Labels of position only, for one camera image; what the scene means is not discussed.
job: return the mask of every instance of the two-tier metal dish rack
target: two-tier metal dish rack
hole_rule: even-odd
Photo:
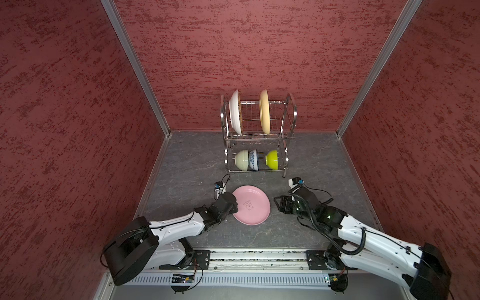
[[[283,178],[288,168],[288,144],[294,138],[293,131],[297,121],[297,105],[292,94],[285,101],[269,100],[270,134],[262,131],[260,122],[260,101],[243,100],[241,105],[242,135],[231,127],[230,101],[222,95],[220,98],[220,118],[222,120],[223,142],[225,144],[225,167],[228,172],[283,171]],[[240,150],[257,149],[259,170],[242,171],[235,165],[235,155]],[[269,151],[277,149],[278,170],[272,170],[265,164]]]

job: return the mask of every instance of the red textured wall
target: red textured wall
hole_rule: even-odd
[[[0,299],[91,300],[162,132],[99,0],[0,4]]]
[[[344,135],[385,231],[480,290],[480,2],[424,0]]]
[[[335,131],[405,0],[116,0],[173,129],[220,129],[220,94],[283,100]]]

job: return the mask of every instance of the gray metal surface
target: gray metal surface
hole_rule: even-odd
[[[378,74],[380,74],[380,71],[382,71],[388,58],[392,54],[398,41],[400,40],[403,33],[405,32],[405,29],[407,28],[408,24],[410,23],[410,20],[413,18],[413,15],[417,12],[417,9],[420,6],[421,2],[422,0],[408,0],[407,3],[405,4],[402,12],[398,16],[398,19],[395,25],[392,28],[392,31],[390,32],[390,35],[385,41],[385,44],[382,47],[382,50],[380,50],[380,53],[378,54],[377,59],[373,63],[373,66],[370,69],[370,72],[368,73],[367,78],[365,78],[365,82],[361,86],[357,96],[355,97],[355,100],[353,100],[352,106],[350,107],[347,114],[343,118],[342,123],[340,123],[340,126],[338,127],[337,134],[339,137],[341,137],[345,133],[345,130],[347,129],[350,122],[352,121],[353,116],[359,109],[360,105],[362,104],[363,100],[368,94],[368,91],[370,91],[370,88],[372,87],[373,83],[377,79]]]
[[[120,286],[115,287],[112,300],[404,300],[404,291],[395,283],[372,274],[349,274],[348,288],[345,294],[331,290],[301,290],[276,288],[239,288],[239,287],[201,287],[183,295],[174,294],[170,287]]]
[[[149,220],[186,215],[195,207],[210,205],[214,182],[226,174],[221,133],[175,132],[144,210]],[[285,194],[288,178],[302,177],[312,188],[328,190],[333,206],[347,211],[365,224],[377,228],[367,203],[350,171],[340,143],[333,133],[299,133],[291,142],[287,178],[281,172],[232,173],[227,190],[254,185],[270,199],[268,219],[257,226],[227,221],[200,236],[187,238],[194,248],[279,247],[325,249],[327,239],[299,225],[294,216],[278,212],[273,198]],[[318,192],[321,201],[328,195]]]
[[[120,14],[117,10],[117,7],[115,6],[115,3],[113,2],[113,0],[101,0],[101,2],[103,4],[103,8],[105,9],[105,12],[107,13],[108,18],[110,19],[110,22],[112,23],[113,29],[115,30],[115,33],[117,34],[120,40],[123,50],[125,51],[125,54],[127,55],[128,60],[130,61],[130,64],[132,64],[132,68],[135,71],[135,74],[137,75],[138,81],[140,82],[140,85],[142,86],[145,92],[145,96],[147,97],[153,112],[155,113],[156,119],[158,120],[158,123],[162,127],[164,135],[169,136],[170,128],[168,127],[167,120],[165,119],[162,109],[158,104],[155,93],[152,89],[152,86],[150,85],[150,82],[148,81],[147,75],[145,74],[142,64],[140,63],[140,60],[138,59],[137,53],[133,48],[132,42],[128,37],[127,30],[123,25],[123,22],[120,18]]]

